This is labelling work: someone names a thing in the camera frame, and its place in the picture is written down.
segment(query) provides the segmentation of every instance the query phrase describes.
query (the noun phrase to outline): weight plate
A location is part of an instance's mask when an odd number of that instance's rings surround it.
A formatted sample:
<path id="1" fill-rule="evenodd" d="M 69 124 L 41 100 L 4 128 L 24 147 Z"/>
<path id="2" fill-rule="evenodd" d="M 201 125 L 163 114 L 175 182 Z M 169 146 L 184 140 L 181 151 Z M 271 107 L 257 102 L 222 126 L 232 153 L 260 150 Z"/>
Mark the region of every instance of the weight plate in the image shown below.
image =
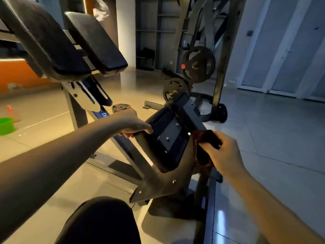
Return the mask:
<path id="1" fill-rule="evenodd" d="M 179 78 L 166 80 L 162 90 L 165 101 L 169 101 L 183 92 L 186 92 L 189 95 L 190 89 L 185 81 Z"/>
<path id="2" fill-rule="evenodd" d="M 112 106 L 112 111 L 113 113 L 117 112 L 117 111 L 121 111 L 121 110 L 126 110 L 131 108 L 131 106 L 129 106 L 126 103 L 119 103 L 119 104 L 115 104 Z"/>
<path id="3" fill-rule="evenodd" d="M 226 106 L 223 103 L 219 103 L 217 110 L 214 114 L 214 120 L 220 123 L 224 123 L 228 118 L 228 111 Z"/>
<path id="4" fill-rule="evenodd" d="M 184 78 L 189 82 L 204 82 L 211 77 L 215 70 L 215 57 L 207 47 L 190 48 L 182 58 L 181 70 Z"/>

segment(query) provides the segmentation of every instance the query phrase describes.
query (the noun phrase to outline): green bowl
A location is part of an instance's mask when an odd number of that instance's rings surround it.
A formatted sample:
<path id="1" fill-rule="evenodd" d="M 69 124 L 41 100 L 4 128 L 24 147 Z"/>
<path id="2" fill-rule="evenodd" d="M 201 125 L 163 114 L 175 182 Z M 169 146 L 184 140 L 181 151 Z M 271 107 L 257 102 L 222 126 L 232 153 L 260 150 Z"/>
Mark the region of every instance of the green bowl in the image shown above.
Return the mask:
<path id="1" fill-rule="evenodd" d="M 14 130 L 15 128 L 13 118 L 0 118 L 0 135 L 12 133 Z"/>

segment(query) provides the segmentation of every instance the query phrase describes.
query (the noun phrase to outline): hand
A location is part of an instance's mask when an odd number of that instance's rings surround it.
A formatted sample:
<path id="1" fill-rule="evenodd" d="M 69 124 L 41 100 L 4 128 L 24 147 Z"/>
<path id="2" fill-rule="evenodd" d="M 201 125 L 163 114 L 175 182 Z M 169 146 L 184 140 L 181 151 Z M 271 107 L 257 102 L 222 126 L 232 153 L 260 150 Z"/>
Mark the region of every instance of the hand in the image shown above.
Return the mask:
<path id="1" fill-rule="evenodd" d="M 133 138 L 134 133 L 142 130 L 146 131 L 148 134 L 152 134 L 153 132 L 150 124 L 140 120 L 136 114 L 136 111 L 132 108 L 118 111 L 111 116 L 116 118 L 116 121 L 121 123 L 124 127 L 118 133 L 119 135 L 124 135 L 127 138 Z"/>
<path id="2" fill-rule="evenodd" d="M 215 131 L 214 134 L 222 142 L 219 150 L 215 149 L 209 143 L 201 143 L 199 145 L 209 154 L 217 170 L 229 179 L 247 173 L 237 140 L 220 131 Z"/>

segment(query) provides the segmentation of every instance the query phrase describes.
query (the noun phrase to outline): black padded cushion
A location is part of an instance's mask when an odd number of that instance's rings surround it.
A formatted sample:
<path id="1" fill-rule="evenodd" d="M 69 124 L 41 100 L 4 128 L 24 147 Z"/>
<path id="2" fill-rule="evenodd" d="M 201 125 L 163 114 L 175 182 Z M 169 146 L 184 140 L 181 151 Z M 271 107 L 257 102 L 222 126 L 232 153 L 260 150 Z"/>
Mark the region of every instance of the black padded cushion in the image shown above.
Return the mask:
<path id="1" fill-rule="evenodd" d="M 0 19 L 52 81 L 83 80 L 91 73 L 60 25 L 32 0 L 0 0 Z"/>
<path id="2" fill-rule="evenodd" d="M 68 31 L 103 75 L 123 71 L 127 62 L 101 24 L 92 15 L 65 12 Z"/>

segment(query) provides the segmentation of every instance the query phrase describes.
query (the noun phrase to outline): forearm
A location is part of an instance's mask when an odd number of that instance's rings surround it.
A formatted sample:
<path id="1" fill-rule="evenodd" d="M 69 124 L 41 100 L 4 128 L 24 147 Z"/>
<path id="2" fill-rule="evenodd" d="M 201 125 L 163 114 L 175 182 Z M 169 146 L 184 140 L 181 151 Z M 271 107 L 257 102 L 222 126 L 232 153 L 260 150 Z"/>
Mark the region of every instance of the forearm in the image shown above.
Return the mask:
<path id="1" fill-rule="evenodd" d="M 124 126 L 114 115 L 105 117 L 0 163 L 0 242 Z"/>
<path id="2" fill-rule="evenodd" d="M 270 244 L 322 243 L 324 240 L 279 202 L 249 173 L 230 179 Z"/>

